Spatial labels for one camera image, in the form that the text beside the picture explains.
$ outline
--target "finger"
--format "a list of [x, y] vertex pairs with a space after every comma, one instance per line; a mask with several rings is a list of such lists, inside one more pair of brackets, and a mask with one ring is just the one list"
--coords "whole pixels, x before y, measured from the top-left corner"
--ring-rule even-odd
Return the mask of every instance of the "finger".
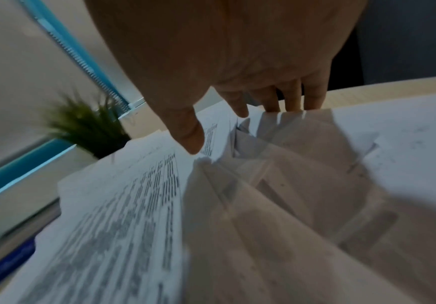
[[279, 112], [278, 96], [274, 86], [251, 90], [249, 94], [263, 105], [266, 112]]
[[154, 111], [166, 125], [169, 134], [190, 154], [198, 153], [204, 144], [204, 131], [193, 107]]
[[331, 63], [326, 67], [301, 78], [304, 87], [303, 107], [305, 110], [316, 110], [321, 108], [323, 105], [326, 91], [328, 91], [330, 69]]
[[248, 117], [248, 106], [244, 101], [243, 92], [216, 92], [218, 92], [219, 96], [221, 96], [228, 103], [228, 105], [233, 109], [236, 115], [241, 118]]
[[287, 112], [301, 109], [301, 81], [299, 79], [279, 83], [276, 87], [283, 93], [284, 107]]

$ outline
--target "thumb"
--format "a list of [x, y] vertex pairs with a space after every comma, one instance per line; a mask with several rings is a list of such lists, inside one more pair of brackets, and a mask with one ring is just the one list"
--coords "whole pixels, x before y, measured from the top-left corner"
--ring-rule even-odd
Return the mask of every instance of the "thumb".
[[194, 108], [152, 109], [163, 121], [171, 136], [190, 154], [197, 154], [204, 145], [204, 131]]

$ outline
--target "potted plant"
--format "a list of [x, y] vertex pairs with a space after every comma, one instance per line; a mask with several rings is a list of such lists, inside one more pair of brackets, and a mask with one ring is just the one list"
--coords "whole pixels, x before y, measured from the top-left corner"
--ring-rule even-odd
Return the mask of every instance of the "potted plant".
[[93, 109], [78, 94], [63, 95], [45, 117], [50, 135], [91, 152], [101, 159], [123, 148], [131, 140], [119, 121], [119, 107], [110, 96]]

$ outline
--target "hand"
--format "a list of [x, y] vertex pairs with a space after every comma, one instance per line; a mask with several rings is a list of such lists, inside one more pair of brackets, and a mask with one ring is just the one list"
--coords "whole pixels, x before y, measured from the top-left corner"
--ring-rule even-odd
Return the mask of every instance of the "hand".
[[111, 52], [170, 134], [204, 143], [193, 105], [210, 86], [240, 117], [248, 91], [266, 111], [319, 109], [331, 60], [366, 0], [85, 0]]

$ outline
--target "blue frame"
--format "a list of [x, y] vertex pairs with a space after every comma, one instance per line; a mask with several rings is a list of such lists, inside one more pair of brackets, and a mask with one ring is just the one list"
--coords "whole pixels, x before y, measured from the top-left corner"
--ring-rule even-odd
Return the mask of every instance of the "blue frame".
[[[130, 111], [129, 102], [118, 92], [96, 62], [73, 38], [65, 26], [41, 2], [18, 0], [30, 16], [50, 35], [93, 81], [114, 98], [124, 114]], [[0, 193], [68, 152], [74, 145], [62, 140], [50, 140], [29, 153], [0, 168]]]

